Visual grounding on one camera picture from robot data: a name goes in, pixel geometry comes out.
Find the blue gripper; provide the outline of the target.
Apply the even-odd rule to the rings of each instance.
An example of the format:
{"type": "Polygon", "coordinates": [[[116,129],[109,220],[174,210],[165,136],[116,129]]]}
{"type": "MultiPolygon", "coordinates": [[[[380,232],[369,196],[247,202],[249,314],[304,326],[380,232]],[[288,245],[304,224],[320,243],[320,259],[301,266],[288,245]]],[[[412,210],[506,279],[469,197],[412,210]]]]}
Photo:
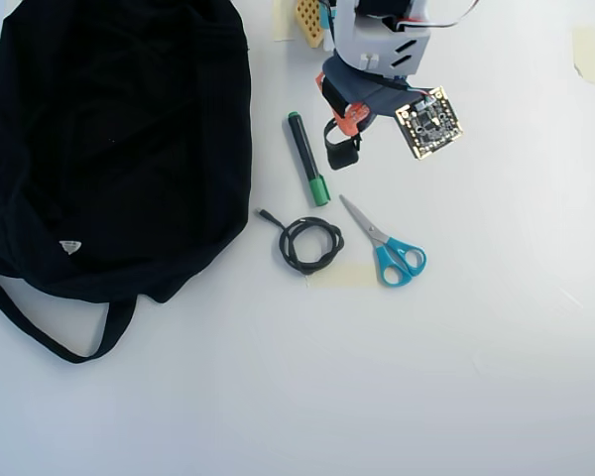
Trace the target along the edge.
{"type": "Polygon", "coordinates": [[[420,99],[404,79],[387,79],[355,69],[338,55],[322,67],[322,95],[332,107],[337,127],[345,136],[360,133],[360,124],[376,115],[394,117],[401,107],[420,99]]]}

